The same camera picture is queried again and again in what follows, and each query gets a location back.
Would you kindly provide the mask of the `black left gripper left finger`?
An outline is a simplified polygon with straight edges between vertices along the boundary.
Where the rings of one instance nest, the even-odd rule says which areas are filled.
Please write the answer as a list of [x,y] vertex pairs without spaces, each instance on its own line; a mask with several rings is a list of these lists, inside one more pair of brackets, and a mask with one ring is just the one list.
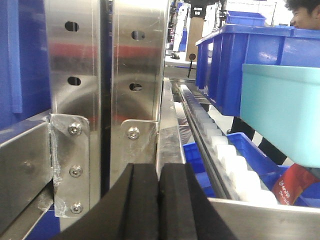
[[155,165],[129,163],[109,192],[55,240],[157,240],[159,183]]

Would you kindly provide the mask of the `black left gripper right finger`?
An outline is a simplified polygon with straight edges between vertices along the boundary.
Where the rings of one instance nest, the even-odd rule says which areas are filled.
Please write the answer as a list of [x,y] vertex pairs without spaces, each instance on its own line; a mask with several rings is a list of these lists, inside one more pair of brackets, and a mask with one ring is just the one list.
[[211,205],[190,164],[166,163],[159,180],[161,240],[236,240]]

